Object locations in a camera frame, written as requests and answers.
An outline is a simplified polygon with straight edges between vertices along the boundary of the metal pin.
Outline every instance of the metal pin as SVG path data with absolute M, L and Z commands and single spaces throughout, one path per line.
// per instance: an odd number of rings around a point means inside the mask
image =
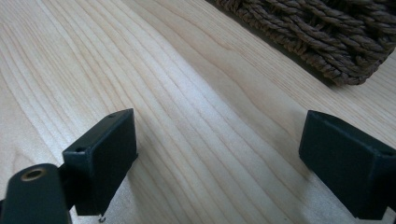
M 99 217 L 99 223 L 104 223 L 106 221 L 106 217 L 102 217 L 102 215 Z

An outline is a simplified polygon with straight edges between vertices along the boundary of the brown wicker basket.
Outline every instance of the brown wicker basket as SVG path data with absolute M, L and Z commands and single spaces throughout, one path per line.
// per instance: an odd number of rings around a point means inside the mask
M 359 85 L 396 47 L 396 0 L 217 0 L 336 84 Z

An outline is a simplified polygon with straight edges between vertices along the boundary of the woven rope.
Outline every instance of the woven rope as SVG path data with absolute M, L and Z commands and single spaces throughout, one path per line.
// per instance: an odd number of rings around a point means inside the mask
M 395 0 L 216 0 L 336 84 L 359 85 L 396 47 Z

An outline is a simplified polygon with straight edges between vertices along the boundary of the light wood surface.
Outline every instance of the light wood surface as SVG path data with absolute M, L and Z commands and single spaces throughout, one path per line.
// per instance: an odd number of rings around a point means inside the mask
M 308 109 L 396 147 L 395 72 L 393 53 L 362 86 L 327 86 L 205 0 L 0 0 L 0 195 L 132 107 L 140 156 L 106 223 L 372 223 L 298 147 Z

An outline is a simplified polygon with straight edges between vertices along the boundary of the wood grain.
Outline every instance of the wood grain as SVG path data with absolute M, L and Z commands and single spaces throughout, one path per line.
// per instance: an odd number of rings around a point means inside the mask
M 339 88 L 284 53 L 203 0 L 0 0 L 0 195 L 132 107 L 139 159 L 107 223 L 371 223 L 298 146 L 315 109 L 396 147 L 396 54 Z

